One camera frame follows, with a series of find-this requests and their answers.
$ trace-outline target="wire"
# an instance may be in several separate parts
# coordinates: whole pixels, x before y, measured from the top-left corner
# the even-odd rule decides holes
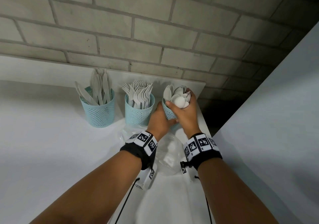
[[[123,204],[123,206],[122,206],[122,209],[121,209],[121,211],[120,211],[120,214],[118,215],[117,220],[116,220],[116,222],[115,222],[114,224],[117,224],[117,221],[119,220],[120,215],[121,215],[121,213],[122,213],[122,210],[124,209],[124,206],[125,206],[125,204],[126,204],[126,202],[127,202],[127,199],[129,198],[129,196],[130,196],[130,194],[131,194],[131,192],[132,192],[132,190],[133,190],[133,187],[134,187],[135,183],[136,183],[139,179],[140,179],[140,178],[137,178],[137,179],[134,181],[134,183],[133,183],[133,185],[132,185],[132,188],[131,188],[129,194],[127,195],[126,200],[125,200],[125,202],[124,202],[124,204]]]
[[[208,205],[208,201],[207,201],[206,196],[205,196],[205,199],[206,199],[207,209],[208,209],[208,213],[209,213],[209,219],[210,219],[210,221],[211,221],[211,224],[213,224],[213,222],[212,222],[212,216],[211,216],[211,211],[210,211],[210,209],[209,209],[209,205]]]

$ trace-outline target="person's right arm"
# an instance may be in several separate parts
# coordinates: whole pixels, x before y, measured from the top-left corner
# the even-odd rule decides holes
[[[201,132],[193,92],[189,106],[185,109],[179,109],[169,101],[166,104],[177,116],[188,139]],[[202,162],[198,167],[198,176],[216,224],[278,223],[261,200],[221,158]]]

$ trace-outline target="basket filled with spoons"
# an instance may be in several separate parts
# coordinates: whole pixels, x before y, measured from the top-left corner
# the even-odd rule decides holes
[[[123,84],[125,91],[125,122],[127,124],[148,125],[155,98],[151,94],[153,86],[142,80]]]
[[[186,85],[179,86],[174,90],[174,85],[170,84],[166,86],[163,92],[162,106],[166,118],[168,120],[177,118],[176,115],[172,112],[172,110],[166,106],[166,101],[170,101],[174,103],[178,108],[184,109],[189,105],[190,91],[187,92]],[[179,123],[171,126],[171,129],[175,129],[178,125]]]
[[[102,128],[113,123],[115,93],[109,86],[105,69],[95,69],[92,72],[90,86],[84,88],[75,81],[75,88],[90,125]]]

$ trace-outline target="wrist-mounted device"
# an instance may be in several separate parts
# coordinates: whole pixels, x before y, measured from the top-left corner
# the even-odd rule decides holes
[[[142,131],[126,140],[125,145],[121,147],[120,151],[125,150],[139,157],[142,161],[142,170],[145,170],[148,167],[153,169],[156,148],[157,141],[155,137],[147,131]]]
[[[194,134],[183,147],[187,162],[181,162],[182,170],[186,166],[197,170],[202,162],[214,157],[223,159],[214,140],[204,133]]]

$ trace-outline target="light blue basket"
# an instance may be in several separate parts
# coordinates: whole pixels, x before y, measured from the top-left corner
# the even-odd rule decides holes
[[[151,94],[150,107],[144,110],[135,109],[128,104],[128,96],[125,95],[125,122],[126,124],[137,124],[147,126],[150,121],[151,112],[155,103],[155,98]]]
[[[86,87],[85,90],[92,96],[91,87]],[[111,89],[111,102],[105,105],[89,105],[85,99],[80,97],[83,109],[85,111],[86,120],[90,125],[102,128],[111,125],[114,121],[115,93]]]
[[[163,98],[163,100],[162,100],[162,106],[163,106],[163,109],[164,109],[165,116],[166,116],[166,119],[167,119],[167,120],[177,118],[177,116],[172,112],[172,110],[169,109],[169,108],[165,105],[164,98]],[[171,130],[176,129],[178,126],[179,126],[179,123],[176,123],[175,125],[172,125],[172,126],[171,126]]]

